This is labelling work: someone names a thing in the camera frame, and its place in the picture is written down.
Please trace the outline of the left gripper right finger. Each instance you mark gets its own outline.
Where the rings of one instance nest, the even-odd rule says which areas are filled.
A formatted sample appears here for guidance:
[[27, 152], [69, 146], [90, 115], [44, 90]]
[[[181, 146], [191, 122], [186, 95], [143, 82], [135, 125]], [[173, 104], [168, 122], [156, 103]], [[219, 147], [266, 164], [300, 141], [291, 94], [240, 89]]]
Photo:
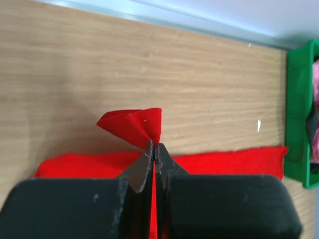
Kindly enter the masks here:
[[156, 189], [160, 239], [297, 239], [303, 226], [283, 183], [273, 177], [190, 175], [159, 165]]

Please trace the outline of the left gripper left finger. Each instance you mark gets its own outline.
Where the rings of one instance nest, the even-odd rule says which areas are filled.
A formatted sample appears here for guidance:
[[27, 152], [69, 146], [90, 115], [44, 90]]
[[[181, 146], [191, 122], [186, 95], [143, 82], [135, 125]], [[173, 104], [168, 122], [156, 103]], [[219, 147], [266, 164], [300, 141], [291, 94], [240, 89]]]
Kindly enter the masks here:
[[154, 145], [114, 179], [28, 179], [0, 212], [3, 239], [147, 239]]

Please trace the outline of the red t shirt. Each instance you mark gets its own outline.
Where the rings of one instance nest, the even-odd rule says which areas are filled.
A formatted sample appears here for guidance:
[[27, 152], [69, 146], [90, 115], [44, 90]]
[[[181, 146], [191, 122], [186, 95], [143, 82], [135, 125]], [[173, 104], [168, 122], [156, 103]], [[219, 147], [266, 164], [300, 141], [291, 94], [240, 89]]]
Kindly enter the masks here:
[[[105, 113], [97, 125], [112, 135], [145, 148], [153, 144], [151, 152], [153, 189], [164, 185], [160, 163], [167, 153], [160, 142], [162, 110], [120, 110]], [[270, 175], [282, 179], [283, 162], [288, 148], [270, 146], [227, 152], [208, 152], [172, 157], [169, 162], [191, 175]], [[44, 179], [113, 179], [137, 162], [137, 152], [115, 152], [102, 155], [68, 153], [43, 161], [36, 178]]]

